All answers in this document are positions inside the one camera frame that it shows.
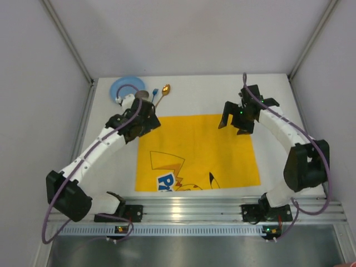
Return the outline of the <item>yellow Pikachu cloth placemat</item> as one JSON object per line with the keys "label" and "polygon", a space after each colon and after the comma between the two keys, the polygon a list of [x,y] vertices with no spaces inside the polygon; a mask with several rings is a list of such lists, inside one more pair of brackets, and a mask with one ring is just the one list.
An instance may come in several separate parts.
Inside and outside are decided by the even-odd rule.
{"label": "yellow Pikachu cloth placemat", "polygon": [[139,139],[136,191],[172,192],[259,186],[249,135],[218,128],[220,115],[160,117]]}

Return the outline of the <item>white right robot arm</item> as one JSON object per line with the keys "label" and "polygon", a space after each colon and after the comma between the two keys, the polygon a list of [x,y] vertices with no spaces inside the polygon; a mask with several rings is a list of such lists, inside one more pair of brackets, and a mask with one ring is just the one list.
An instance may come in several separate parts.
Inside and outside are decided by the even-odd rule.
{"label": "white right robot arm", "polygon": [[244,86],[239,92],[240,103],[225,102],[219,128],[231,125],[238,135],[251,135],[255,123],[263,125],[287,153],[283,180],[258,200],[263,218],[275,218],[288,202],[296,203],[301,191],[330,180],[330,147],[325,140],[315,140],[290,121],[274,98],[264,98],[258,85]]}

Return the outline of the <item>blue round plate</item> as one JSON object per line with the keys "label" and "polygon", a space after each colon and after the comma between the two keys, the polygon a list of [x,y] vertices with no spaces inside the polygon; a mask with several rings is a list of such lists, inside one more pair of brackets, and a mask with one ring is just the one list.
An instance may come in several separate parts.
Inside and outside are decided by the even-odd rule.
{"label": "blue round plate", "polygon": [[146,86],[142,79],[136,76],[125,76],[116,80],[110,87],[109,93],[112,101],[116,103],[117,96],[124,98],[129,94],[135,94],[137,88],[139,91],[145,91]]}

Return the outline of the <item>gold metal spoon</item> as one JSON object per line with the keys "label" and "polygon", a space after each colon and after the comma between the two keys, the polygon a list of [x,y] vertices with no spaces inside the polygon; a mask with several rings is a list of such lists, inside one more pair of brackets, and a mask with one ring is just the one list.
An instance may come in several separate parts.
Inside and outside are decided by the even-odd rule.
{"label": "gold metal spoon", "polygon": [[167,96],[171,91],[171,85],[170,84],[166,84],[164,85],[164,87],[161,90],[161,97],[159,98],[159,100],[157,101],[155,107],[157,108],[159,103],[162,101],[162,99]]}

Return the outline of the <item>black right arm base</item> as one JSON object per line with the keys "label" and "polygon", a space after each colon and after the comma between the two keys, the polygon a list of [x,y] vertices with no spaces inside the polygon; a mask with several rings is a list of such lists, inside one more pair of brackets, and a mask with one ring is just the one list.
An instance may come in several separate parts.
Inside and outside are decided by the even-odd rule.
{"label": "black right arm base", "polygon": [[243,222],[253,225],[264,222],[292,222],[293,216],[289,205],[263,210],[258,204],[241,205]]}

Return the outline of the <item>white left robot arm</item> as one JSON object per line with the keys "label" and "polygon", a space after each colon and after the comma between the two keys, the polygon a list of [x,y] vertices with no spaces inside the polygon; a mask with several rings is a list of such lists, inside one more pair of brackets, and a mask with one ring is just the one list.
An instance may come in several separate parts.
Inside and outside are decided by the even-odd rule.
{"label": "white left robot arm", "polygon": [[101,166],[129,142],[160,127],[155,105],[132,96],[123,114],[111,116],[100,134],[72,163],[46,177],[47,200],[74,222],[87,215],[114,214],[125,201],[108,189],[95,186],[105,181]]}

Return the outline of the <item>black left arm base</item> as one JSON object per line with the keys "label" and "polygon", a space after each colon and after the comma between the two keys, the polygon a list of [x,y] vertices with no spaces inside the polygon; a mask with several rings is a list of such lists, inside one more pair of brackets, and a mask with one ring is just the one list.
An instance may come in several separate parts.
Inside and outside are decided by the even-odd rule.
{"label": "black left arm base", "polygon": [[[120,207],[114,214],[111,216],[121,217],[131,222],[140,223],[143,217],[144,207],[142,205],[125,205]],[[103,217],[95,215],[94,222],[96,223],[116,223],[119,222],[118,219]]]}

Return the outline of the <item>blue handled fork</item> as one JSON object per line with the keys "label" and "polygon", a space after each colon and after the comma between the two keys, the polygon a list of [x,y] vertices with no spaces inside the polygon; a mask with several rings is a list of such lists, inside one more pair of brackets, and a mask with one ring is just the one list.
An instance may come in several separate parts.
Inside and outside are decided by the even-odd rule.
{"label": "blue handled fork", "polygon": [[155,89],[152,91],[152,99],[151,99],[151,102],[152,102],[152,103],[154,102],[155,96],[157,95],[158,91],[159,91],[158,88],[155,88]]}

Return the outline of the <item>brown and white metal cup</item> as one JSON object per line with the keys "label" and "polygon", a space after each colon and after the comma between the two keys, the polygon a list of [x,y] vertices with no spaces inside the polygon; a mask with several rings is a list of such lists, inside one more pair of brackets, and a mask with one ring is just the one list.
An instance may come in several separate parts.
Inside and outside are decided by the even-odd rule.
{"label": "brown and white metal cup", "polygon": [[149,102],[149,97],[150,94],[146,90],[139,90],[135,93],[135,98],[143,101],[143,102]]}

